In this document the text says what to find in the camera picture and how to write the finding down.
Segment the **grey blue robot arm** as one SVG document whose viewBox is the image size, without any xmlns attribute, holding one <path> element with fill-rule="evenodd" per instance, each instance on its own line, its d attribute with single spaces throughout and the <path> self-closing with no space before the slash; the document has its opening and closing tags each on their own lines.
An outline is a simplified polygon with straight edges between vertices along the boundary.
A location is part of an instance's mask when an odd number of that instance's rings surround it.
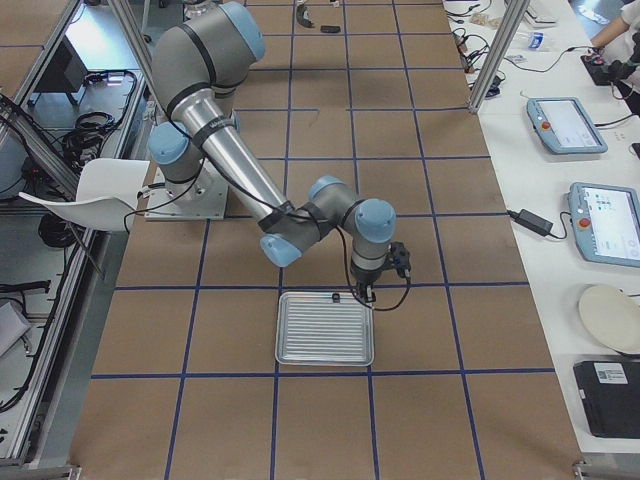
<svg viewBox="0 0 640 480">
<path fill-rule="evenodd" d="M 323 176 L 311 187 L 308 202 L 295 207 L 241 137 L 231 108 L 216 96 L 234 94 L 264 52 L 262 33 L 243 5 L 215 5 L 160 37 L 151 64 L 156 98 L 256 219 L 264 233 L 261 248 L 272 263 L 291 265 L 332 230 L 350 235 L 345 268 L 355 297 L 370 304 L 383 272 L 411 279 L 410 253 L 392 239 L 393 206 L 362 199 L 342 180 Z"/>
</svg>

